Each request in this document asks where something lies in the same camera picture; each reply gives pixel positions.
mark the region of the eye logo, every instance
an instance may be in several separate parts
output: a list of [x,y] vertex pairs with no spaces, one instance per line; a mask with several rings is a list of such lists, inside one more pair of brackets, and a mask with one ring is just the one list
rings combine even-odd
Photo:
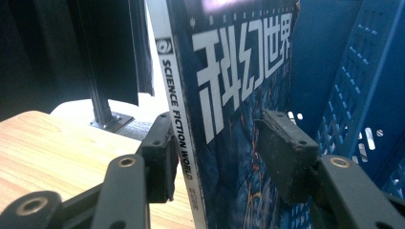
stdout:
[[170,38],[157,39],[156,48],[158,49],[158,54],[173,53],[172,41]]

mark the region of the book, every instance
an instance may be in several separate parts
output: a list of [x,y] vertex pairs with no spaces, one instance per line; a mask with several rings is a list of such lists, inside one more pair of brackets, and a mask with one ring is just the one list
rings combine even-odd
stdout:
[[196,228],[271,228],[283,214],[257,150],[286,112],[296,0],[149,0]]

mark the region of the magazine spine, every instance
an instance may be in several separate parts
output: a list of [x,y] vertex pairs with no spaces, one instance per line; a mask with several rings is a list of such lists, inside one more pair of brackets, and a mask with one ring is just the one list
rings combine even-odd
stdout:
[[203,193],[197,173],[197,160],[193,149],[183,99],[181,76],[171,28],[167,0],[148,0],[153,33],[157,44],[161,74],[166,89],[167,101],[172,119],[173,131],[179,143],[179,157],[184,174],[185,186],[190,201],[196,228],[206,228]]

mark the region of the wooden surface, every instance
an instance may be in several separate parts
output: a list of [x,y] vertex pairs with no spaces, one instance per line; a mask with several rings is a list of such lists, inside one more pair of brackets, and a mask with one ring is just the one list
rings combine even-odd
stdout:
[[[0,212],[30,192],[52,190],[63,200],[98,185],[108,163],[140,142],[40,112],[0,123]],[[152,228],[194,228],[180,166],[175,200],[151,204]]]

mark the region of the blue bin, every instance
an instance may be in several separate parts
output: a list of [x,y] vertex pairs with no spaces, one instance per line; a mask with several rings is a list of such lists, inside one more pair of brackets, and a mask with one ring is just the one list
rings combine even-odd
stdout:
[[[304,0],[294,34],[291,113],[322,155],[357,162],[405,196],[405,0]],[[311,228],[309,205],[285,227]]]

